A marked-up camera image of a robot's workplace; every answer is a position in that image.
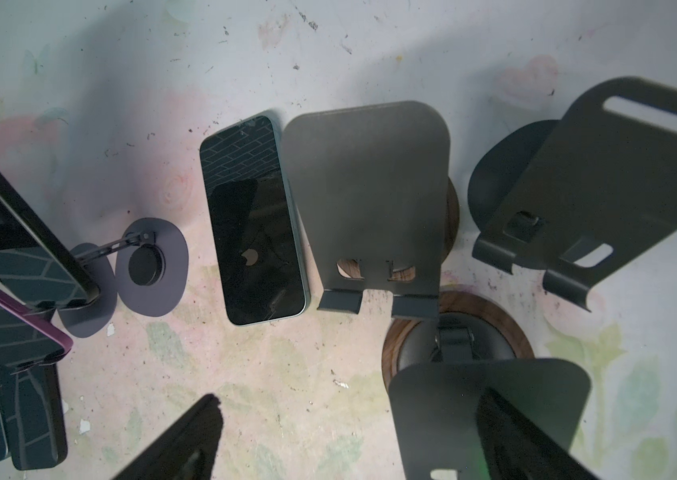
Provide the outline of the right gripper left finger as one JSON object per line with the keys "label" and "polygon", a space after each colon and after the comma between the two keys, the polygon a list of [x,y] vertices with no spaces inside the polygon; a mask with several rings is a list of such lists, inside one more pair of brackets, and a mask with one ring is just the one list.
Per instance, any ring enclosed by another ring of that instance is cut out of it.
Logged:
{"label": "right gripper left finger", "polygon": [[222,428],[220,400],[206,394],[114,479],[210,479]]}

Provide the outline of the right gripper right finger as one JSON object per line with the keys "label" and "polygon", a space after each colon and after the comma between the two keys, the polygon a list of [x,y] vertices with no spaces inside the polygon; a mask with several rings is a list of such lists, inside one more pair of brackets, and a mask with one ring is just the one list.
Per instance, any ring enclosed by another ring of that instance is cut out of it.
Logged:
{"label": "right gripper right finger", "polygon": [[596,480],[492,388],[481,394],[475,420],[491,479]]}

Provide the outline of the purple-edged phone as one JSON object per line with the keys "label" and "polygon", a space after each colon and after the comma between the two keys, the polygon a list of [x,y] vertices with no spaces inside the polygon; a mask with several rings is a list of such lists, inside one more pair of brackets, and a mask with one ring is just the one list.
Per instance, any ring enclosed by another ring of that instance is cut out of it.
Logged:
{"label": "purple-edged phone", "polygon": [[56,310],[34,310],[0,290],[0,365],[15,372],[66,357],[74,340],[52,324]]}

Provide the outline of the black phone stand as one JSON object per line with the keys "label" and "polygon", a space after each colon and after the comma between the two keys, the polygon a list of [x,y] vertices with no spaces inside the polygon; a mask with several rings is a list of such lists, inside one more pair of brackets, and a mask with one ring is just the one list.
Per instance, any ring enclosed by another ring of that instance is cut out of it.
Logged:
{"label": "black phone stand", "polygon": [[540,270],[545,291],[585,307],[596,284],[677,231],[677,131],[607,109],[614,99],[677,117],[676,88],[622,77],[506,136],[467,188],[476,260]]}

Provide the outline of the wood-base grey phone stand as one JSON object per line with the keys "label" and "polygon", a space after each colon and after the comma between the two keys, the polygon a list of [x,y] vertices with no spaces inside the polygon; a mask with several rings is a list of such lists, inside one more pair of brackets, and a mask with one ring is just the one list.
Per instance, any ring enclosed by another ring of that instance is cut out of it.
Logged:
{"label": "wood-base grey phone stand", "polygon": [[304,114],[280,149],[318,307],[356,314],[364,291],[383,290],[392,317],[436,319],[450,154],[440,114],[417,101]]}

